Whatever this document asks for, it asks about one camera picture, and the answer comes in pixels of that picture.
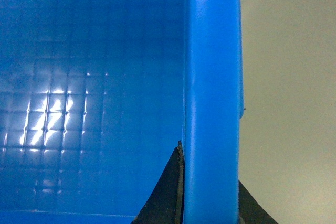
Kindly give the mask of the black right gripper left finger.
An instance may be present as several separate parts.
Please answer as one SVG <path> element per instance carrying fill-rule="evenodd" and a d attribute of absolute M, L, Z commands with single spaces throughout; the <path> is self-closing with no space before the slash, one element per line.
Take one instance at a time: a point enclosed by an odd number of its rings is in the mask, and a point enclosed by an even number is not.
<path fill-rule="evenodd" d="M 178 141 L 157 184 L 132 223 L 182 223 L 184 211 L 184 154 Z"/>

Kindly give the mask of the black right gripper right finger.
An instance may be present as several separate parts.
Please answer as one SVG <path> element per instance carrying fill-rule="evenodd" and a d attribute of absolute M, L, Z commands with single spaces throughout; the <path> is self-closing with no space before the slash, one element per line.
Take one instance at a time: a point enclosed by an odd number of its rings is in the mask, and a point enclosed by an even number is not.
<path fill-rule="evenodd" d="M 278 224 L 278 222 L 254 199 L 241 181 L 239 181 L 239 223 Z"/>

